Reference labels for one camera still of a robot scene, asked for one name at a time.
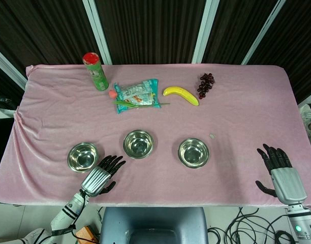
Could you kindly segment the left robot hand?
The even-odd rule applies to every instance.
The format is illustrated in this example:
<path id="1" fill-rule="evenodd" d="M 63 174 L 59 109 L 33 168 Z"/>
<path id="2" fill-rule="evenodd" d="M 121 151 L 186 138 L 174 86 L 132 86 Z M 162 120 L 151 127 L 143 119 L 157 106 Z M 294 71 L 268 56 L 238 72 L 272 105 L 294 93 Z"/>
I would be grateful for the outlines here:
<path id="1" fill-rule="evenodd" d="M 88 197 L 109 193 L 116 185 L 112 177 L 125 163 L 123 156 L 104 157 L 84 179 L 81 191 Z"/>

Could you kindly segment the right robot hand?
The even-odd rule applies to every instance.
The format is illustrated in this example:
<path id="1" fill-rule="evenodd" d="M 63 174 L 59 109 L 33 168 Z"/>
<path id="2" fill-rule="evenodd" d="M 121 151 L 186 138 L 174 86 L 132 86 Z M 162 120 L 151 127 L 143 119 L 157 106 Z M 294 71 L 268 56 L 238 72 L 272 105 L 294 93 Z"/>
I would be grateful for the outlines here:
<path id="1" fill-rule="evenodd" d="M 257 187 L 265 194 L 278 198 L 285 205 L 302 204 L 307 198 L 301 177 L 291 164 L 287 154 L 280 148 L 263 144 L 257 152 L 261 156 L 272 180 L 273 189 L 265 187 L 259 180 L 255 181 Z"/>

